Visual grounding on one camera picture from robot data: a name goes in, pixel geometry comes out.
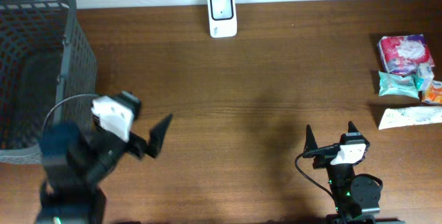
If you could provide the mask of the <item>white tube with cork cap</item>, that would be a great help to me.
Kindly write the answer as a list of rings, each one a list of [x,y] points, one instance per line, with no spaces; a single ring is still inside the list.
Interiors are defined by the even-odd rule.
[[[440,106],[413,106],[401,109],[386,109],[379,130],[441,123]]]

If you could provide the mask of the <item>teal wet wipes pouch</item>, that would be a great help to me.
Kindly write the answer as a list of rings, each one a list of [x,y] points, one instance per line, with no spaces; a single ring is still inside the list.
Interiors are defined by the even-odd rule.
[[[419,92],[411,75],[400,76],[379,71],[379,96],[401,95],[419,99]]]

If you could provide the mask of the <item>green pocket tissue pack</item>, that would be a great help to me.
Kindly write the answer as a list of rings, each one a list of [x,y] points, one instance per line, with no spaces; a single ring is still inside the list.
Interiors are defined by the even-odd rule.
[[[414,83],[418,91],[426,91],[434,79],[432,66],[429,63],[422,63],[418,66],[414,75]]]

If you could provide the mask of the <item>orange pocket tissue pack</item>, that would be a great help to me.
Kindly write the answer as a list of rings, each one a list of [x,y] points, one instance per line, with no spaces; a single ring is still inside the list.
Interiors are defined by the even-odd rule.
[[[422,93],[423,103],[432,105],[442,104],[442,82],[433,80],[428,88]]]

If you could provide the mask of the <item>red purple tissue pack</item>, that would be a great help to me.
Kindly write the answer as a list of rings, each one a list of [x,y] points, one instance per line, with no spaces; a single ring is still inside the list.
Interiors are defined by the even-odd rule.
[[[421,64],[435,67],[423,34],[384,36],[377,48],[386,73],[407,76],[415,73]]]

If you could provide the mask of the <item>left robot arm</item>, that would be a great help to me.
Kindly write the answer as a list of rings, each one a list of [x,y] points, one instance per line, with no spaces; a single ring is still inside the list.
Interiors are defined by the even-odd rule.
[[[130,154],[157,158],[173,119],[167,115],[147,140],[131,131],[141,101],[127,91],[88,94],[95,128],[82,132],[74,122],[42,128],[39,141],[46,180],[39,190],[37,223],[102,223],[106,197],[99,184]]]

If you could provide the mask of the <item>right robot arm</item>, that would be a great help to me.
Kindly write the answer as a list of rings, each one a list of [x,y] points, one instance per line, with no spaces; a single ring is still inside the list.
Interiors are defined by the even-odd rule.
[[[353,122],[340,141],[319,147],[310,125],[306,126],[303,152],[295,159],[295,167],[307,180],[324,190],[333,200],[336,213],[326,216],[327,223],[401,223],[398,219],[377,219],[383,181],[369,174],[355,174],[354,166],[365,159],[369,141]],[[298,165],[300,158],[312,158],[314,169],[326,169],[329,189],[309,177]]]

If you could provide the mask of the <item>white barcode scanner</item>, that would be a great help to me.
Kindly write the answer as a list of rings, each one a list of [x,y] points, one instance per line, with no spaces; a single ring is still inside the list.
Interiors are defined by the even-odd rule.
[[[234,37],[238,31],[236,0],[207,0],[209,32],[214,39]]]

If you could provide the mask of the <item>dark grey plastic basket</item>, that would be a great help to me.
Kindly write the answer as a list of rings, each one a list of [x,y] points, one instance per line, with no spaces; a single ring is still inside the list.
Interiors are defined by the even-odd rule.
[[[1,162],[38,164],[43,127],[88,128],[96,78],[76,0],[1,0]]]

